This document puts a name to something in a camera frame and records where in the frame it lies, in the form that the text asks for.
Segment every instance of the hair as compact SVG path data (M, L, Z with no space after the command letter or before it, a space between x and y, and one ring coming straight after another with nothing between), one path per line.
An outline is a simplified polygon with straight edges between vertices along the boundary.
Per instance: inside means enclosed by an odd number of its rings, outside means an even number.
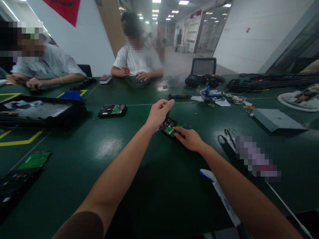
M124 12L121 18L124 34L127 37L138 39L142 29L141 21L135 12Z

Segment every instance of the person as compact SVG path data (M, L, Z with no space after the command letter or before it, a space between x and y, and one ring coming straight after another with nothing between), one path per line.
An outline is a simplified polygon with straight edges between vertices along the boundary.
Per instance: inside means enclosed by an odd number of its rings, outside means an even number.
M30 34L17 34L18 48L26 57L43 57L43 62L17 62L12 74L6 78L14 85L26 85L29 88L41 89L43 86L67 84L85 79L85 73L73 58L61 48L44 43L42 39L31 39Z
M139 80L147 81L163 76L160 59L153 47L144 46L143 30L136 13L123 13L122 27L128 44L117 53L111 70L112 76L136 76Z
M62 225L53 239L102 239L129 189L153 134L164 122L174 100L160 100L150 110L148 119L120 154L105 169L86 199ZM198 133L175 127L175 137L189 150L199 153L215 174L226 198L254 238L302 238L272 202Z

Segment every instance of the black tray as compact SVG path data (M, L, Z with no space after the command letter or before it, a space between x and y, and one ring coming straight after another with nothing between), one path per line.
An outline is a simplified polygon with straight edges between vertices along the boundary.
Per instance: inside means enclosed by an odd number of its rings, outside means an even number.
M12 101L24 100L26 102L42 101L37 107L26 106L8 109L4 105ZM87 114L83 101L24 96L0 103L0 112L17 112L18 116L0 115L0 127L54 127L61 129L70 128L81 116Z

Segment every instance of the floor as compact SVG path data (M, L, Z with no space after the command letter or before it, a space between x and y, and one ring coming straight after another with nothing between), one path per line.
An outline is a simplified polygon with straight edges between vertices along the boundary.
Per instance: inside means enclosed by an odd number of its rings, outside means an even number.
M177 53L175 52L174 47L167 46L165 48L164 75L189 75L192 69L194 57L200 56L192 53ZM236 73L217 64L216 74L224 75Z

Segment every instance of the glass door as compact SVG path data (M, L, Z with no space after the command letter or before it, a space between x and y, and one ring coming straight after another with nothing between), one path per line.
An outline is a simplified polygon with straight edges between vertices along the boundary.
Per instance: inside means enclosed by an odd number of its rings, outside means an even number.
M231 4L222 4L205 13L202 33L199 39L197 54L202 57L212 57L219 38L224 29Z

